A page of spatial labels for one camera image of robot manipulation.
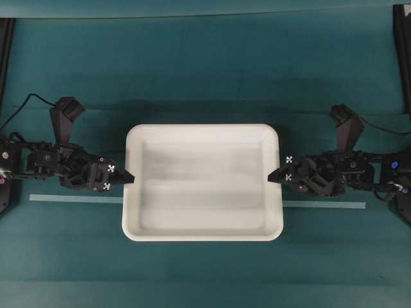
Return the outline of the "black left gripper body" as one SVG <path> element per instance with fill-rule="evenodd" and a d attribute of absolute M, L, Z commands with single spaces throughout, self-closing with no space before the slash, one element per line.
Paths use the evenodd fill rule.
<path fill-rule="evenodd" d="M 46 180 L 56 176 L 69 189 L 103 189 L 108 183 L 107 160 L 73 145 L 40 142 L 27 145 L 26 179 Z"/>

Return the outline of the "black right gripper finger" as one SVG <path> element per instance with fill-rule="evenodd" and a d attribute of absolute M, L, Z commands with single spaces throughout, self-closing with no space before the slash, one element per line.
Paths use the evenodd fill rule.
<path fill-rule="evenodd" d="M 281 175 L 298 175 L 302 168 L 304 157 L 289 155 L 285 158 L 285 163 L 280 168 Z"/>
<path fill-rule="evenodd" d="M 301 189 L 304 187 L 299 177 L 291 171 L 281 171 L 277 169 L 268 175 L 268 181 L 287 186 L 291 189 Z"/>

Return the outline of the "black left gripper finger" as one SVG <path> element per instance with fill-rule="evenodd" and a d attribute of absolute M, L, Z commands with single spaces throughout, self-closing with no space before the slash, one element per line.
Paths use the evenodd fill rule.
<path fill-rule="evenodd" d="M 105 192 L 110 191 L 117 185 L 125 185 L 125 183 L 119 180 L 103 180 L 102 182 L 94 182 L 91 184 L 91 190 L 94 192 Z"/>
<path fill-rule="evenodd" d="M 114 162 L 98 164 L 98 183 L 125 185 L 134 183 L 134 176 Z"/>

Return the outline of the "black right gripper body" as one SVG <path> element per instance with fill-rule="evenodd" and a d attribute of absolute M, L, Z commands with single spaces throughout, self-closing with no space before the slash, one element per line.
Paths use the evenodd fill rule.
<path fill-rule="evenodd" d="M 316 196 L 340 196 L 345 188 L 374 189 L 371 156 L 362 151 L 325 152 L 300 161 L 300 192 Z"/>

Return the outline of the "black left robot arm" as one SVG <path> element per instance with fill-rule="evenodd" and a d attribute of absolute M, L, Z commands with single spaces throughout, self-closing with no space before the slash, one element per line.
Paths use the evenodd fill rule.
<path fill-rule="evenodd" d="M 97 192 L 134 183 L 134 176 L 111 158 L 75 144 L 28 142 L 18 133 L 1 136 L 1 178 L 45 181 L 53 176 L 68 189 Z"/>

